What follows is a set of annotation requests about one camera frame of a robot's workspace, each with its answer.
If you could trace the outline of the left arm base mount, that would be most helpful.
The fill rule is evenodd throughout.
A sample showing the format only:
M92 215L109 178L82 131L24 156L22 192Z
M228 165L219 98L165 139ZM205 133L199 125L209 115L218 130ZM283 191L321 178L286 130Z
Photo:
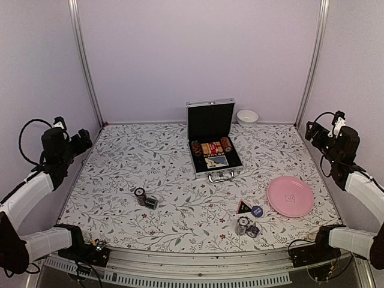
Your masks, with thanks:
M107 242L96 239L91 243L81 242L73 244L69 248L58 251L60 257L73 261L82 261L83 263L91 264L105 268L109 261L110 250L107 248Z

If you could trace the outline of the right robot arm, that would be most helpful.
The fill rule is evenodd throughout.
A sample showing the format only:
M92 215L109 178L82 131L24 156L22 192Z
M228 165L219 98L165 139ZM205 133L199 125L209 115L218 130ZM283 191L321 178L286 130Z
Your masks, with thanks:
M332 128L327 130L318 118L306 124L305 139L322 154L330 165L335 184L360 201L383 225L383 186L361 166L355 163L360 144L358 132L346 125L342 111L323 112L332 115ZM324 261L334 250L346 250L370 261L377 269L383 269L383 227L377 233L351 229L341 225L322 226L310 249L314 261Z

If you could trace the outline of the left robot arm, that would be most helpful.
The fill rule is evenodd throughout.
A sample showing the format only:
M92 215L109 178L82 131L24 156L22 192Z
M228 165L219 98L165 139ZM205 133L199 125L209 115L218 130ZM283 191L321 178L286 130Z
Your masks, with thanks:
M18 230L28 214L68 175L74 159L92 146L89 131L67 133L62 117L55 118L41 137L43 151L30 174L1 200L1 268L7 277L23 274L33 261L65 250L76 260L85 260L89 247L81 229L59 225L45 231L20 236Z

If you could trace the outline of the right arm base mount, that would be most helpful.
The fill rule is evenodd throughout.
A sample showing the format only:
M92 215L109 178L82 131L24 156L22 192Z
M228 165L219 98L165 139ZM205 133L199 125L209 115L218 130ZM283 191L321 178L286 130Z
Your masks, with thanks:
M328 244L318 244L303 239L292 241L287 252L294 268L334 260L341 256L339 248L332 248Z

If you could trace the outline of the black chip stack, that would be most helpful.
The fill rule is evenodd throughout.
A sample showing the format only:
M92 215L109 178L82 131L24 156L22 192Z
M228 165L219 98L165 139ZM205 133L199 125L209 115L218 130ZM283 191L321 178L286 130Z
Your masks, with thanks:
M158 206L158 200L153 197L147 197L145 199L145 206L149 209L155 210Z
M134 195L136 197L136 200L140 206L145 206L146 203L146 193L144 188L138 187L134 191Z

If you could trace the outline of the aluminium poker case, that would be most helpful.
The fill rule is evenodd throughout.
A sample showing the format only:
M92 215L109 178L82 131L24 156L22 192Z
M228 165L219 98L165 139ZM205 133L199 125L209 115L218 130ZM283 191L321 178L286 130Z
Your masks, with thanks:
M241 159L229 137L235 100L233 98L190 101L186 103L187 111L187 142L194 167L195 176L207 178L211 183L227 182L234 180L235 176L243 169ZM208 142L220 142L222 137L228 137L233 150L219 154L195 157L192 153L191 142L197 140L200 145ZM225 155L228 166L208 169L205 158Z

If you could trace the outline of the purple chip stack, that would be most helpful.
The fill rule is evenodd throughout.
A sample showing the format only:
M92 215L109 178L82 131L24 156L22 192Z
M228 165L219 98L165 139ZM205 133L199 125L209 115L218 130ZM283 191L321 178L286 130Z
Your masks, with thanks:
M248 225L245 234L254 239L259 234L259 228L254 224Z

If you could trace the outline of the grey chip stack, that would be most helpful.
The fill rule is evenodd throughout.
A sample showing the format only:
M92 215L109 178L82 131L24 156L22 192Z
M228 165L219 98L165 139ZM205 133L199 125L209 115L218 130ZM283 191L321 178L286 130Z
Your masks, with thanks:
M239 217L236 222L235 233L238 236L245 235L249 224L250 220L247 217Z

